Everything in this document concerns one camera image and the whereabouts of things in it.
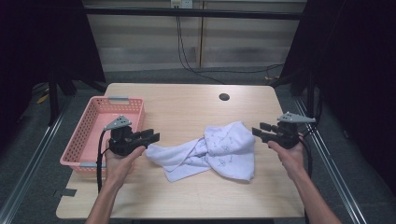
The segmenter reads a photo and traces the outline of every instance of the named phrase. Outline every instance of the basket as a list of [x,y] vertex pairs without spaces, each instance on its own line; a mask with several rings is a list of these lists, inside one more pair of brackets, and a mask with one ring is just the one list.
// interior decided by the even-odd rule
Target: basket
[[[143,100],[128,97],[94,96],[88,102],[78,126],[67,144],[61,157],[61,164],[70,166],[81,173],[96,172],[97,150],[99,137],[111,121],[123,115],[132,122],[132,131],[142,131],[144,119]],[[110,131],[105,133],[102,151],[106,148],[106,140]]]

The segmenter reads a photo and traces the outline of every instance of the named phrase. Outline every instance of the gray floor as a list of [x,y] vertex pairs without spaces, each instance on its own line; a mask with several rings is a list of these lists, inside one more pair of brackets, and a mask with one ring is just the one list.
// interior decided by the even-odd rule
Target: gray floor
[[[249,68],[256,71],[262,68]],[[246,71],[247,69],[228,69],[233,71]],[[230,73],[214,72],[203,73],[220,80],[225,84],[238,85],[265,85],[266,76],[278,75],[279,70],[271,70],[269,74],[260,73]],[[201,83],[219,84],[209,78],[198,76],[183,69],[142,71],[132,73],[106,74],[107,83],[111,82],[153,82],[153,83]],[[15,205],[12,223],[83,223],[83,220],[60,220],[56,217],[56,207],[60,201],[54,197],[56,190],[64,189],[71,170],[59,163],[68,140],[73,133],[80,115],[94,95],[102,93],[92,90],[81,83],[76,83],[78,93],[72,97],[69,107],[64,112],[64,118],[48,151],[43,154],[43,160],[37,165],[36,173],[30,174],[32,182],[27,186],[26,193],[21,198],[21,203]],[[290,95],[289,86],[276,88],[276,94],[282,109],[297,112],[295,99]],[[37,146],[42,136],[48,129],[50,118],[49,101],[37,105],[35,100],[39,94],[34,95],[32,102],[24,113],[14,137],[7,146],[7,153],[0,158],[0,205],[4,211],[4,205],[9,203],[7,199],[18,185],[18,181],[24,174],[25,167],[35,155]],[[61,102],[67,102],[66,97],[61,97]],[[362,158],[357,146],[350,140],[345,139],[343,127],[332,115],[331,110],[324,105],[323,114],[318,127],[328,149],[332,153],[337,167],[340,170],[347,186],[366,218],[367,223],[394,223],[396,220],[396,199],[391,195],[387,186],[375,170]],[[350,214],[346,210],[342,198],[326,170],[322,158],[315,150],[315,145],[310,143],[314,156],[313,180],[321,191],[330,207],[344,223],[353,223]],[[205,223],[217,222],[207,220]],[[238,220],[238,223],[263,223],[263,220]],[[111,223],[131,223],[130,220],[112,220]],[[281,218],[275,223],[304,223],[303,218]]]

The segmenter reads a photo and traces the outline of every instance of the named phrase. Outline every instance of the wire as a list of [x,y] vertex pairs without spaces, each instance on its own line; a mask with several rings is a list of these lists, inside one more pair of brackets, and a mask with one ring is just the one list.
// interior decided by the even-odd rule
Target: wire
[[[183,43],[183,37],[181,34],[181,22],[180,22],[180,17],[177,17],[177,51],[178,51],[178,58],[180,60],[181,65],[183,66],[184,69],[186,69],[187,71],[193,72],[195,75],[200,76],[200,77],[205,77],[205,78],[209,78],[211,80],[214,80],[218,83],[221,84],[225,84],[224,82],[217,80],[213,77],[207,77],[207,76],[203,76],[201,75],[202,73],[237,73],[237,74],[254,74],[254,73],[266,73],[267,75],[267,82],[265,85],[268,85],[269,80],[270,80],[270,75],[268,73],[268,71],[275,69],[279,66],[284,65],[284,63],[278,63],[278,64],[271,64],[269,66],[267,66],[265,69],[262,70],[256,70],[256,71],[231,71],[231,70],[211,70],[211,71],[195,71],[194,69],[192,69],[192,67],[190,66],[188,60],[187,60],[187,55],[186,52],[184,50],[184,43]],[[183,63],[183,60],[181,58],[181,53],[183,53],[184,56],[184,61],[186,62],[186,65]]]
[[102,188],[102,159],[105,152],[102,153],[102,142],[103,136],[105,135],[106,131],[102,131],[99,137],[99,146],[98,146],[98,156],[96,160],[96,181],[98,183],[98,193]]
[[36,95],[36,94],[44,91],[47,88],[48,88],[48,83],[47,82],[38,84],[38,85],[36,85],[35,87],[32,88],[32,95]]
[[[181,65],[184,67],[184,69],[186,69],[187,71],[193,72],[195,75],[197,75],[197,76],[199,76],[199,77],[208,78],[208,79],[211,79],[211,80],[213,80],[213,81],[216,81],[216,82],[218,82],[218,83],[220,83],[220,84],[225,85],[224,82],[222,82],[222,81],[220,81],[220,80],[217,80],[217,79],[215,79],[215,78],[213,78],[213,77],[203,76],[203,75],[201,75],[201,74],[195,72],[195,71],[191,68],[191,66],[190,66],[190,64],[189,64],[189,61],[187,60],[186,52],[185,52],[185,50],[184,50],[183,38],[182,38],[182,34],[181,34],[180,17],[176,17],[176,20],[177,20],[177,51],[178,51],[178,58],[179,58],[179,60],[180,60]],[[186,67],[186,65],[183,63],[183,61],[182,61],[182,59],[181,59],[180,44],[181,44],[181,49],[182,49],[182,52],[183,52],[183,55],[184,55],[184,60],[186,61],[186,65],[187,65],[188,67]]]
[[[313,171],[313,162],[314,162],[314,159],[312,158],[312,151],[311,151],[311,148],[309,146],[309,143],[307,145],[305,143],[305,141],[302,140],[301,138],[299,138],[299,141],[301,142],[301,144],[303,144],[303,147],[304,147],[305,152],[306,152],[307,163],[308,163],[307,164],[308,165],[307,173],[308,173],[309,178],[311,179],[312,178],[312,171]],[[308,214],[306,213],[306,209],[304,209],[304,219],[305,219],[305,224],[309,224],[310,223]]]

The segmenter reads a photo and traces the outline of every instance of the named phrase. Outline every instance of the white towel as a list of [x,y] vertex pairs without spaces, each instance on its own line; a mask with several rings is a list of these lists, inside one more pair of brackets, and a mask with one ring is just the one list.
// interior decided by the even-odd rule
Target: white towel
[[242,121],[207,126],[204,137],[177,147],[148,146],[148,159],[161,165],[170,182],[214,169],[225,177],[250,181],[254,176],[253,134]]

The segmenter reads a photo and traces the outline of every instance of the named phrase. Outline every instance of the wooden table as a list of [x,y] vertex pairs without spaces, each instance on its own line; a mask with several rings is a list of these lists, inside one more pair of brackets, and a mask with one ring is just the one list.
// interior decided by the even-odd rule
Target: wooden table
[[[219,95],[227,93],[228,101]],[[111,84],[107,96],[144,99],[143,129],[161,133],[163,147],[178,146],[203,135],[206,125],[242,120],[248,129],[261,121],[276,124],[283,114],[274,90],[264,86]],[[57,209],[60,218],[86,218],[97,196],[95,175],[76,172]],[[112,217],[272,218],[303,217],[304,208],[275,152],[259,138],[255,144],[255,176],[251,182],[218,175],[213,170],[168,182],[163,168],[145,155],[135,162],[114,205]]]

